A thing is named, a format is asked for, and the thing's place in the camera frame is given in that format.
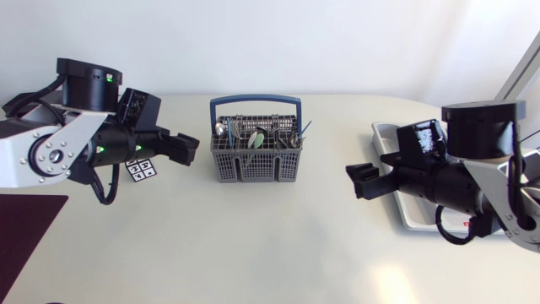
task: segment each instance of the black cable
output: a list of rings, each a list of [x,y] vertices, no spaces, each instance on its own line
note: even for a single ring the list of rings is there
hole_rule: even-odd
[[[56,90],[60,85],[64,83],[64,80],[66,79],[65,75],[58,75],[55,81],[53,81],[51,84],[47,85],[45,88],[35,92],[34,94],[24,98],[23,100],[18,101],[13,108],[11,108],[11,111],[8,113],[8,117],[16,117],[17,113],[19,113],[23,107],[27,106],[28,104],[32,102],[36,102],[41,97],[51,93],[53,90]]]
[[[51,106],[51,104],[49,104],[48,102],[44,102],[43,100],[36,100],[34,102],[44,106],[47,110],[49,110],[60,123],[60,125],[62,125],[62,127],[66,125],[64,117],[62,117],[62,114],[60,114],[54,106]]]
[[[540,130],[537,130],[535,133],[533,133],[533,134],[525,137],[524,139],[520,140],[520,143],[523,143],[524,141],[528,140],[529,138],[531,138],[532,136],[534,136],[534,135],[536,135],[538,133],[540,133]]]
[[[444,209],[444,206],[438,205],[437,210],[435,211],[435,224],[437,225],[437,230],[442,235],[442,237],[445,238],[445,240],[449,241],[450,243],[454,245],[465,245],[473,240],[474,235],[471,234],[471,226],[469,226],[469,233],[465,238],[460,238],[457,236],[453,236],[450,234],[450,232],[446,231],[445,227],[442,225],[442,210]]]
[[[94,189],[95,196],[98,198],[102,204],[112,204],[116,197],[116,190],[118,190],[118,177],[120,173],[120,165],[112,165],[112,178],[111,178],[111,188],[109,189],[109,194],[105,197],[105,190],[101,184],[100,177],[94,170],[94,181],[92,182],[92,188]]]
[[[514,155],[509,159],[508,171],[508,201],[510,208],[516,214],[517,224],[524,229],[528,229],[530,223],[525,205],[521,197],[521,174],[523,173],[523,163],[521,156],[521,147],[518,133],[517,121],[512,122],[512,148]]]

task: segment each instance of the white table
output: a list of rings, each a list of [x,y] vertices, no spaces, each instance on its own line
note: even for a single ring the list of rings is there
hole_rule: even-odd
[[[297,96],[304,124],[313,123],[294,183],[218,183],[208,109],[216,96],[195,95],[164,96],[158,121],[201,140],[192,165],[157,156],[158,175],[138,183],[122,168],[111,206],[70,181],[3,189],[70,197],[5,303],[540,302],[537,253],[505,236],[454,246],[405,230],[391,194],[355,198],[345,166],[381,165],[371,123],[438,119],[438,108]],[[294,113],[268,102],[223,107],[218,114]],[[100,170],[104,184],[109,172]]]

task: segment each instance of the white tray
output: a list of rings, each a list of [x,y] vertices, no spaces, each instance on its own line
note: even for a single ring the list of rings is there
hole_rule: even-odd
[[[397,152],[396,129],[402,125],[388,122],[373,122],[373,144],[378,155]],[[390,173],[392,167],[382,164],[382,170]],[[397,206],[402,216],[405,227],[412,231],[437,231],[435,225],[436,204],[422,198],[416,198],[412,195],[394,191]],[[445,208],[441,216],[442,224],[445,229],[453,233],[468,233],[469,216],[459,213],[455,210]]]

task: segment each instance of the cutlery basket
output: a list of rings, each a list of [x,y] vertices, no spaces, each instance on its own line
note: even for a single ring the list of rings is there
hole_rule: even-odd
[[[276,101],[296,105],[295,115],[220,116],[216,106],[239,101]],[[223,134],[216,133],[221,123]],[[220,182],[294,182],[300,161],[300,99],[282,95],[232,95],[210,101],[213,160]],[[248,147],[250,136],[262,133],[258,149]]]

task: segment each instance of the white wall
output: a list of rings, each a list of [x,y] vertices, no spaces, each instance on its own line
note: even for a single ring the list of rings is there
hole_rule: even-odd
[[[487,100],[539,12],[537,0],[0,0],[0,103],[52,81],[57,57],[116,68],[124,87],[156,95]]]

